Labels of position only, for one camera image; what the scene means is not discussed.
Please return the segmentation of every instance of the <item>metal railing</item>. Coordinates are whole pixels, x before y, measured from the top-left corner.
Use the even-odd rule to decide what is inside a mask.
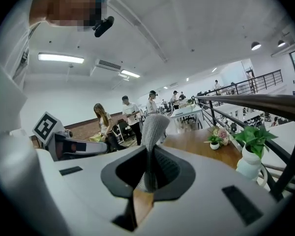
[[[226,128],[226,125],[215,117],[215,112],[221,116],[231,120],[241,127],[247,126],[246,123],[230,116],[218,109],[213,108],[212,102],[219,101],[223,103],[230,103],[242,107],[248,107],[252,109],[261,110],[267,113],[272,113],[284,118],[295,121],[295,96],[291,95],[229,95],[229,96],[194,96],[196,104],[198,104],[203,109],[203,114],[205,121],[210,122],[213,126],[217,123],[222,127]],[[203,101],[208,101],[208,105],[202,103]],[[286,167],[283,170],[280,178],[275,182],[273,177],[267,171],[268,180],[267,183],[270,188],[270,193],[276,200],[283,198],[282,191],[287,188],[287,185],[295,176],[295,146],[292,154],[289,154],[277,143],[271,141],[265,143],[277,156],[279,156]]]
[[[229,86],[218,88],[213,91],[198,93],[197,96],[234,95],[234,94],[256,94],[264,89],[276,86],[283,82],[281,70],[264,74],[249,80],[233,83]],[[221,102],[212,102],[213,106],[220,106]]]

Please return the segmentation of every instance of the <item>person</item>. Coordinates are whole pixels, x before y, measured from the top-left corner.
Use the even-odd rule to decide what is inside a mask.
[[[156,106],[156,103],[154,101],[156,96],[158,96],[158,94],[154,90],[149,92],[148,101],[147,101],[147,114],[149,116],[157,114],[157,106]]]
[[[220,86],[220,84],[218,83],[218,81],[215,80],[214,89],[217,90],[217,89],[219,89],[220,87],[221,87],[221,86]],[[217,95],[221,95],[221,94],[220,94],[220,90],[217,90],[217,91],[216,91],[216,94],[217,94]]]
[[[137,145],[141,145],[142,133],[140,131],[140,123],[139,123],[140,120],[139,120],[139,117],[137,116],[140,110],[135,103],[129,102],[129,98],[127,95],[122,97],[122,102],[123,102],[122,114],[128,118],[128,125],[136,134]]]
[[[183,92],[181,92],[181,95],[179,96],[180,100],[184,100],[186,98],[186,96],[183,94]]]
[[[249,85],[250,85],[250,89],[251,89],[251,91],[253,91],[253,93],[256,93],[256,92],[255,92],[255,87],[254,87],[254,82],[253,82],[253,80],[252,80],[254,77],[253,77],[252,75],[250,75],[249,72],[246,72],[246,75],[247,75],[247,79],[250,80],[250,81],[249,81]]]
[[[178,109],[179,108],[179,100],[177,99],[177,91],[174,91],[174,94],[172,96],[172,102],[174,104],[174,109]]]
[[[278,122],[277,122],[277,116],[274,118],[274,122],[272,123],[271,127],[275,127],[275,126],[278,126]]]
[[[168,109],[167,101],[163,99],[162,104],[163,104],[164,108],[167,110]]]
[[[19,0],[0,26],[0,84],[10,83],[15,98],[25,97],[22,90],[29,63],[30,32],[39,23],[86,30],[100,22],[105,8],[105,0]],[[2,92],[1,99],[5,98],[3,93],[10,96]],[[5,120],[1,131],[21,128],[20,110],[25,101],[20,100],[17,106],[8,101],[0,103],[0,115]]]
[[[107,144],[108,152],[111,152],[111,148],[116,150],[125,149],[126,147],[118,143],[116,136],[112,132],[114,124],[110,114],[105,112],[100,103],[95,104],[94,112],[98,118],[102,141]]]

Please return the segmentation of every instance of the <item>air conditioner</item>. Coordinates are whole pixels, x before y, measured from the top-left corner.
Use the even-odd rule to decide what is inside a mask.
[[[120,73],[121,72],[121,66],[120,65],[116,65],[114,63],[110,63],[108,61],[104,61],[104,60],[101,60],[101,59],[97,59],[95,61],[95,66],[93,69],[91,69],[91,72],[90,72],[90,76],[92,76],[92,73],[93,71],[96,69],[96,68],[102,68],[102,69],[106,69],[106,70],[111,70],[111,71],[114,71],[114,72],[118,72]]]
[[[178,86],[178,83],[174,83],[174,84],[171,84],[169,87],[174,88],[174,87],[177,87],[177,86]]]

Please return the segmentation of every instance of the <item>white vase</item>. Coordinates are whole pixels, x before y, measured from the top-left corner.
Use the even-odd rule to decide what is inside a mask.
[[[252,181],[257,181],[259,172],[261,170],[261,158],[255,153],[251,153],[245,147],[241,151],[242,158],[237,163],[237,172],[240,172],[248,179]]]
[[[211,149],[216,150],[220,147],[220,144],[219,143],[217,143],[217,144],[210,143],[210,147],[211,147]]]

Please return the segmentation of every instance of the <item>white fabric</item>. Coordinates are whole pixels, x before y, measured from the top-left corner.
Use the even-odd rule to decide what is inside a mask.
[[[0,26],[0,132],[21,128],[20,111],[26,101],[22,89],[29,61],[31,3],[32,0],[19,0]]]
[[[137,107],[137,105],[135,103],[132,103],[132,102],[130,102],[129,105],[125,105],[124,104],[123,107],[122,107],[122,114],[124,116],[130,115],[133,112],[137,112],[137,111],[139,111],[139,108]],[[139,118],[138,118],[137,115],[130,116],[128,118],[128,124],[129,124],[129,126],[134,125],[134,124],[136,124],[138,122],[139,122]]]
[[[153,100],[147,101],[147,113],[149,115],[156,115],[157,114],[157,106],[156,106],[155,101],[153,101]]]
[[[108,119],[108,120],[111,119],[111,116],[110,116],[109,113],[106,113],[106,116],[107,116],[107,119]],[[107,128],[108,128],[108,127],[104,124],[103,117],[100,118],[100,122],[99,122],[99,124],[100,124],[100,132],[101,132],[102,134],[105,134],[106,131],[107,131]]]
[[[174,106],[179,106],[179,101],[175,101],[175,100],[177,100],[177,96],[173,94],[172,101],[174,103]]]
[[[147,117],[142,130],[141,145],[147,147],[147,167],[137,188],[144,192],[154,192],[157,189],[157,181],[154,172],[153,148],[156,142],[164,135],[170,119],[162,115]]]

